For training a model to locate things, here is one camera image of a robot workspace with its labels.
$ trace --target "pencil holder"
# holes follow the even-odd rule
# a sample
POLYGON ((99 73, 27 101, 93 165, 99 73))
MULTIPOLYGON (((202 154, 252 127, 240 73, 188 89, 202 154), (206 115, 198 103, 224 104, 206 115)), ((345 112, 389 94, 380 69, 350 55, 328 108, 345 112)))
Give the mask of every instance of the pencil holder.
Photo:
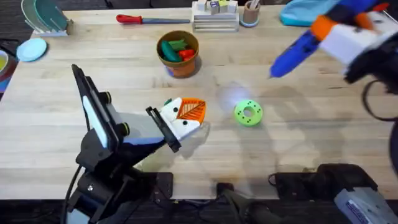
POLYGON ((257 3, 257 6, 255 6, 254 9, 252 9, 251 3, 252 1, 248 1, 245 5, 244 5, 244 11, 243 11, 243 15, 241 17, 241 24, 244 27, 254 27, 259 23, 259 12, 260 12, 260 3, 259 1, 253 0, 257 3))

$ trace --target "dish rack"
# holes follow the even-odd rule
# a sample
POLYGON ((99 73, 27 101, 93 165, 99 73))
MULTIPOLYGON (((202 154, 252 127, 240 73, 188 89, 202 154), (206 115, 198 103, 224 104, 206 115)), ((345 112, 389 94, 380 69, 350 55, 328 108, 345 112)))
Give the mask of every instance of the dish rack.
POLYGON ((68 28, 73 21, 51 0, 22 0, 21 9, 25 23, 34 30, 34 34, 42 37, 68 36, 68 28))

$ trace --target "blue cloth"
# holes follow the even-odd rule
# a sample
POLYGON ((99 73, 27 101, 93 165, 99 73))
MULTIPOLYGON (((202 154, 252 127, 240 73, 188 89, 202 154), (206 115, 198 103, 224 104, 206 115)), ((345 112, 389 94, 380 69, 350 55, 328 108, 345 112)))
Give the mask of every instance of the blue cloth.
POLYGON ((328 12, 339 1, 293 0, 283 8, 279 17, 286 26, 311 26, 319 15, 328 12))

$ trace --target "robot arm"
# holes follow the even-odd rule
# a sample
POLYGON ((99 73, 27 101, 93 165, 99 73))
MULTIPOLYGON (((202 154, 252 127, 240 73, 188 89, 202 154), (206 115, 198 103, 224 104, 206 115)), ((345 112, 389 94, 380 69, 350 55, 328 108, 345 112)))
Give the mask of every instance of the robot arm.
POLYGON ((148 107, 147 115, 118 113, 109 92, 99 92, 76 65, 72 69, 88 132, 76 158, 85 172, 72 196, 66 196, 61 223, 97 223, 124 202, 150 198, 154 187, 163 186, 164 197, 171 197, 171 173, 145 173, 133 166, 166 143, 177 152, 180 141, 203 122, 206 103, 177 98, 160 110, 148 107))
POLYGON ((373 74, 391 93, 398 93, 398 24, 379 12, 388 4, 377 3, 340 1, 277 58, 270 69, 271 77, 283 77, 321 48, 346 65, 348 83, 373 74))

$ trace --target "red handle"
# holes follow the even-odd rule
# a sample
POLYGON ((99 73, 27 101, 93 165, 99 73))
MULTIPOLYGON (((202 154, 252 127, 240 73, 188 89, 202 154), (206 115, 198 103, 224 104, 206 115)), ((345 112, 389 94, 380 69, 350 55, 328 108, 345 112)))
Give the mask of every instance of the red handle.
POLYGON ((117 15, 116 20, 120 23, 142 24, 141 16, 117 15))

